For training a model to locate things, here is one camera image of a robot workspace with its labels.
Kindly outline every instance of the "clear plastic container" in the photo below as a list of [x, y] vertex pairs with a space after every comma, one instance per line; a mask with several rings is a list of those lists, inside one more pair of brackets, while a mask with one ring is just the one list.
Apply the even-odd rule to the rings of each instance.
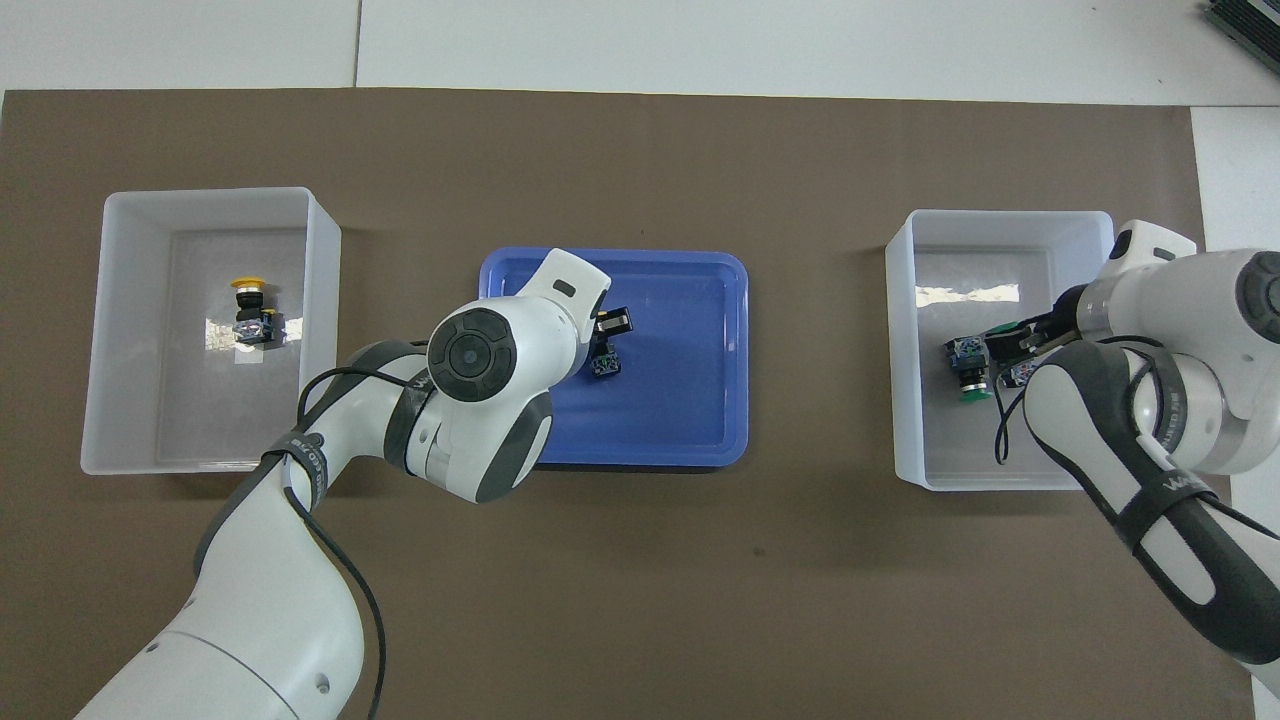
[[[1010, 455], [992, 445], [993, 400], [961, 402], [942, 345], [1047, 313], [1091, 282], [1111, 250], [1101, 211], [916, 210], [884, 249], [893, 459], [897, 477], [933, 491], [1078, 489], [1010, 421]], [[1011, 400], [1015, 391], [1006, 391]]]
[[[102, 213], [81, 466], [246, 470], [334, 365], [342, 233], [305, 187], [118, 192]], [[259, 275], [283, 340], [237, 346], [230, 282]]]

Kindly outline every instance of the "brown table surface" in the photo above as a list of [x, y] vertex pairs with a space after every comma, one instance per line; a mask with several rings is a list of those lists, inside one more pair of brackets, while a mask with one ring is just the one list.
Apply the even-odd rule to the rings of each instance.
[[164, 626], [237, 482], [78, 466], [102, 201], [292, 184], [343, 228], [339, 355], [424, 336], [508, 245], [722, 250], [751, 278], [736, 465], [538, 471], [484, 507], [375, 460], [339, 478], [319, 516], [385, 612], [383, 717], [1252, 716], [1083, 493], [893, 475], [906, 214], [1199, 238], [1187, 109], [433, 90], [6, 94], [0, 716], [74, 714]]

